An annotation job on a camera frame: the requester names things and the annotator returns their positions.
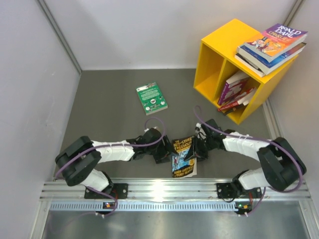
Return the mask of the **brown Edward Tulane book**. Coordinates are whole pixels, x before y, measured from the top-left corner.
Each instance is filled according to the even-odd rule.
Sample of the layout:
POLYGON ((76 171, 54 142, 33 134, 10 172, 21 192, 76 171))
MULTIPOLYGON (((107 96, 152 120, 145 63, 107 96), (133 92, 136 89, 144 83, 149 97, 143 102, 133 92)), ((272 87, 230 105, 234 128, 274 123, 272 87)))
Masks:
POLYGON ((243 106, 244 106, 244 105, 235 106, 235 107, 229 109, 228 111, 224 112, 223 114, 226 116, 226 115, 228 115, 228 114, 230 114, 230 113, 232 113, 232 112, 237 111, 238 109, 242 108, 243 106))

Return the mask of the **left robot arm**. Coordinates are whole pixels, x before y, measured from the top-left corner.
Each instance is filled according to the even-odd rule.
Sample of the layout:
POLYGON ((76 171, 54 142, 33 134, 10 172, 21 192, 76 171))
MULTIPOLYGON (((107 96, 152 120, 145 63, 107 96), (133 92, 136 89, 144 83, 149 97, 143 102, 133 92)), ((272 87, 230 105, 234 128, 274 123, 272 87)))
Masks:
POLYGON ((70 187, 83 185, 90 192, 107 198, 112 194, 114 183, 105 172, 96 170, 96 165, 138 160, 145 155, 152 156, 155 163, 164 163, 178 153, 168 137, 156 128, 146 129, 143 135, 118 142, 98 142, 82 136, 55 158, 58 167, 56 176, 62 175, 70 187))

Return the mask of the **169-Storey Treehouse book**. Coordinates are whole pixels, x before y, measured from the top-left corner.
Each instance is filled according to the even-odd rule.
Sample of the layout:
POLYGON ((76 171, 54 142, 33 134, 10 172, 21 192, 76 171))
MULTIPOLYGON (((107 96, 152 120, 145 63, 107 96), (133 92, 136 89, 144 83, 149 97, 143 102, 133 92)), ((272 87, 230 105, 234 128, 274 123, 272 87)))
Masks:
POLYGON ((197 159, 186 160, 194 136, 174 139, 172 145, 178 156, 172 156, 172 177, 188 178, 197 175, 197 159))

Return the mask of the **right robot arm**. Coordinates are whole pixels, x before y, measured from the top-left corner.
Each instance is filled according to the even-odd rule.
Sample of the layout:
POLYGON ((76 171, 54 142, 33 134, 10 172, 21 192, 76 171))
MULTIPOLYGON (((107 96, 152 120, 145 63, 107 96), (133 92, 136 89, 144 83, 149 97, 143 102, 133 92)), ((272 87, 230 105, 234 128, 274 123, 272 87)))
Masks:
POLYGON ((207 159, 208 153, 214 149, 239 153, 260 163, 260 168, 243 171, 232 179, 233 193, 241 198, 252 189, 262 187, 286 192, 307 171, 305 164, 283 137, 268 140, 240 134, 231 129, 223 131, 213 119, 197 123, 186 160, 192 157, 207 159))

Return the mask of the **purple paperback book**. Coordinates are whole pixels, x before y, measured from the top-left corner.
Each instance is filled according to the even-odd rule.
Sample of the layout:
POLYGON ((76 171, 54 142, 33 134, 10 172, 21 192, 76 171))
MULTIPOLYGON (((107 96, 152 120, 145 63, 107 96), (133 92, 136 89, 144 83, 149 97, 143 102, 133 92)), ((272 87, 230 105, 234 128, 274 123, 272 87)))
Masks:
POLYGON ((221 106, 230 101, 235 96, 239 95, 242 88, 249 79, 249 75, 243 71, 236 72, 233 76, 226 80, 222 93, 218 100, 218 105, 221 106))

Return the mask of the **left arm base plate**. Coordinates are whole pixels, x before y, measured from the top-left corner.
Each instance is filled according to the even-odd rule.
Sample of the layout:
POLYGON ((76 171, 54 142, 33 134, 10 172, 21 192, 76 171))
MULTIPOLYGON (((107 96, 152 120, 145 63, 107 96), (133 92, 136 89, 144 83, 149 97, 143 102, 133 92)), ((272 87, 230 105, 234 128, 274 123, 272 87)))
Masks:
MULTIPOLYGON (((115 199, 126 199, 128 196, 128 184, 127 183, 114 183, 113 187, 107 187, 107 189, 103 190, 102 193, 108 194, 115 199)), ((106 199, 105 195, 92 191, 88 188, 85 190, 84 194, 85 199, 106 199)))

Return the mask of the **blue orange paperback book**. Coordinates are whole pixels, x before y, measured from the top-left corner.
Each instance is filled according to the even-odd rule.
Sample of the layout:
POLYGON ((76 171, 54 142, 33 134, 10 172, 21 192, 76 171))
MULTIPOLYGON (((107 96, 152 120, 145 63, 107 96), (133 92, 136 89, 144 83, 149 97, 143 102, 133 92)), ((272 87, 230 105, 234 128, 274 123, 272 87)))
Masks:
POLYGON ((240 47, 250 53, 250 56, 244 56, 244 58, 247 61, 251 62, 254 66, 258 67, 265 75, 269 75, 277 68, 282 66, 284 63, 286 63, 287 61, 301 53, 305 46, 306 43, 302 42, 296 45, 295 47, 291 48, 290 50, 284 52, 283 54, 279 55, 278 57, 274 58, 270 62, 268 62, 266 58, 262 57, 254 50, 251 50, 244 45, 240 47))

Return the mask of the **dark blue 1984 book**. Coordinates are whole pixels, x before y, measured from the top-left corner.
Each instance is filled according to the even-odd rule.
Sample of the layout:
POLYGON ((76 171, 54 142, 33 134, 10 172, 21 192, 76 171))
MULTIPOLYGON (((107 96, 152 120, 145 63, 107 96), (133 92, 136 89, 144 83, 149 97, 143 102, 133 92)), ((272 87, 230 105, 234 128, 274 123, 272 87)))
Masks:
POLYGON ((240 61, 242 64, 244 64, 246 67, 248 67, 250 70, 252 70, 254 73, 256 73, 260 77, 264 77, 265 74, 256 66, 254 66, 251 62, 247 61, 244 57, 242 57, 240 54, 235 54, 235 59, 240 61))

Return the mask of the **red 13-Storey Treehouse book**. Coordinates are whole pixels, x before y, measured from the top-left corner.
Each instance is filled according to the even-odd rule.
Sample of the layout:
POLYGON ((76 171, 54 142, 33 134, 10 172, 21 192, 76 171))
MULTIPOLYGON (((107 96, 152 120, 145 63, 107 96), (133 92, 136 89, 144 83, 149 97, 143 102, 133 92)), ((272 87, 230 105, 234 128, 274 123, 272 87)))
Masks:
POLYGON ((250 88, 246 91, 244 91, 242 94, 238 95, 236 98, 234 98, 232 101, 226 103, 225 105, 221 106, 218 111, 225 111, 228 110, 230 108, 233 107, 237 107, 239 105, 247 105, 249 104, 250 100, 252 99, 252 97, 254 96, 254 94, 256 93, 257 88, 253 87, 250 88))

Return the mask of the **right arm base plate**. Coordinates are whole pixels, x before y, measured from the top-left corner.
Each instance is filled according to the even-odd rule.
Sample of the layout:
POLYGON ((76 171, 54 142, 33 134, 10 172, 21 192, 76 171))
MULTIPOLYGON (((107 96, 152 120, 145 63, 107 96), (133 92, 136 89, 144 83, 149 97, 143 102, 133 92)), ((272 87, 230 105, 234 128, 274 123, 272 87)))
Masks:
POLYGON ((249 193, 235 183, 217 183, 216 189, 218 199, 223 199, 226 202, 249 198, 249 193))

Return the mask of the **light teal paperback book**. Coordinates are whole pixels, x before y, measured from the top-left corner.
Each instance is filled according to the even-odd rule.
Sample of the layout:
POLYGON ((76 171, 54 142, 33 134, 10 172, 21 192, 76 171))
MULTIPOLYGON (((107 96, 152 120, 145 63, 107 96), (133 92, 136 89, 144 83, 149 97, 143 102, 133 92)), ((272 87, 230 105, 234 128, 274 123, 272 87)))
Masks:
POLYGON ((250 56, 250 53, 249 52, 247 52, 245 49, 242 49, 241 47, 238 47, 237 49, 236 49, 236 53, 237 54, 239 54, 239 55, 241 55, 241 56, 250 56))

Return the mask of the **Roald Dahl Charlie book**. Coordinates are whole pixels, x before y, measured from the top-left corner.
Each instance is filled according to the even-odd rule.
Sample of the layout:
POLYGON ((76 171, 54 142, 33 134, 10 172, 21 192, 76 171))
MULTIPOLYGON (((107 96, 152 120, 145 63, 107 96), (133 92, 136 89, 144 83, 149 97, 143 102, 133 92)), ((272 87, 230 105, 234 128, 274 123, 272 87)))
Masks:
POLYGON ((307 31, 293 29, 277 23, 248 39, 243 45, 271 62, 302 43, 307 35, 307 31))

